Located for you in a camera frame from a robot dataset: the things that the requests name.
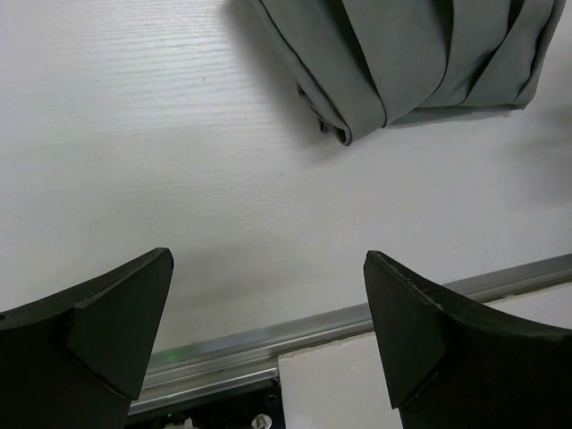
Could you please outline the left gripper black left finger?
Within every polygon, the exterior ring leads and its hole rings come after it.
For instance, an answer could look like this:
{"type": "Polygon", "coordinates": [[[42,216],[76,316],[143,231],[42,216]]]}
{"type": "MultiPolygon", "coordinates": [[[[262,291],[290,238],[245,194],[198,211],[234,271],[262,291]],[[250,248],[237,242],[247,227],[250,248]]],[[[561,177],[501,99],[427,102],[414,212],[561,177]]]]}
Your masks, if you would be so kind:
{"type": "Polygon", "coordinates": [[[122,428],[139,398],[174,260],[155,248],[1,314],[3,428],[122,428]]]}

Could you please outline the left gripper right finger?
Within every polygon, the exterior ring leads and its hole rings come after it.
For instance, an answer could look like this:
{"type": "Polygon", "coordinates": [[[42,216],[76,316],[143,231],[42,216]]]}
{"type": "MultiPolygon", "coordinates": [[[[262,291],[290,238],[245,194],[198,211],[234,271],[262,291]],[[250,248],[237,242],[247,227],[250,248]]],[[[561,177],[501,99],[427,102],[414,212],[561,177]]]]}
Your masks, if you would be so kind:
{"type": "Polygon", "coordinates": [[[379,251],[364,276],[404,427],[570,427],[570,330],[487,307],[379,251]]]}

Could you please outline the grey pleated skirt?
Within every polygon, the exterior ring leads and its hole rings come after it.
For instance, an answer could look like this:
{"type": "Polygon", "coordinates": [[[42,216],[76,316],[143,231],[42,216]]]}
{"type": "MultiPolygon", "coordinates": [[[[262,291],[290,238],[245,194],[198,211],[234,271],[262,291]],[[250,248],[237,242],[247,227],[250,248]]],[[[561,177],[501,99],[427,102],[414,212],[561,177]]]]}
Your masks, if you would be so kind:
{"type": "Polygon", "coordinates": [[[561,1],[228,1],[273,82],[349,146],[534,98],[561,1]]]}

